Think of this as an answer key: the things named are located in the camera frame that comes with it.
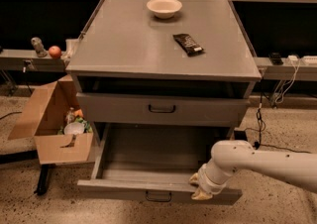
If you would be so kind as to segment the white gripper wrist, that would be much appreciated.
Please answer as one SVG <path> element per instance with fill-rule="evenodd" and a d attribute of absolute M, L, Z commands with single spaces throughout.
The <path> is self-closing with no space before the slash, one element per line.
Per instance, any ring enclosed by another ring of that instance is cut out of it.
<path fill-rule="evenodd" d="M 204 164 L 194 173 L 189 183 L 198 185 L 198 188 L 191 195 L 192 200 L 209 200 L 214 195 L 218 195 L 226 187 L 227 181 L 232 176 L 214 164 Z"/>

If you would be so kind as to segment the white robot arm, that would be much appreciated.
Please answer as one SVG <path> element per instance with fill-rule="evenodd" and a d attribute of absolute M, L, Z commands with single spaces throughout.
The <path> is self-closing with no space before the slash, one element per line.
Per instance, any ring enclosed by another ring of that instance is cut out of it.
<path fill-rule="evenodd" d="M 219 141 L 211 148 L 211 159 L 189 183 L 196 189 L 193 200 L 209 200 L 226 187 L 240 170 L 251 170 L 307 191 L 317 192 L 317 155 L 255 150 L 247 141 Z"/>

